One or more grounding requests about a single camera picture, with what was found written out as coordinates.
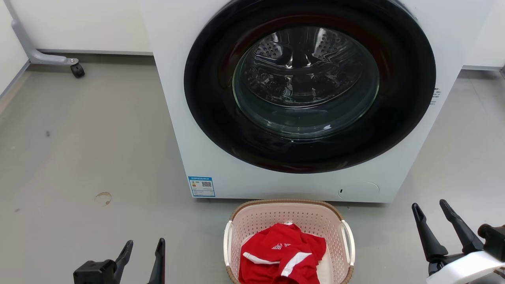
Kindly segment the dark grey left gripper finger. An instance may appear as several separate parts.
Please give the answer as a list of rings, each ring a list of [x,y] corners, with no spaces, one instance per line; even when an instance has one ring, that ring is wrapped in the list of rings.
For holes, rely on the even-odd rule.
[[[160,238],[155,250],[155,262],[148,284],[165,283],[165,251],[166,243],[164,238]]]
[[[121,253],[115,260],[115,267],[113,269],[113,283],[114,284],[120,284],[121,278],[124,272],[125,266],[128,264],[131,253],[133,250],[133,244],[134,242],[132,240],[128,240],[126,244],[124,245],[123,249],[121,250]]]

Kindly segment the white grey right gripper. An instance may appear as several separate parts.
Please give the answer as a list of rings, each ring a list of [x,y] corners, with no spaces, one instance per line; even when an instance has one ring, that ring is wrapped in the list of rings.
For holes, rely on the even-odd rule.
[[[469,228],[445,199],[440,200],[440,207],[447,221],[453,228],[462,244],[462,253],[467,254],[459,260],[449,263],[440,271],[427,277],[428,284],[467,284],[473,280],[490,275],[495,270],[504,268],[505,263],[484,251],[481,239]],[[447,254],[427,224],[427,218],[417,203],[412,204],[412,212],[426,261],[437,263]]]

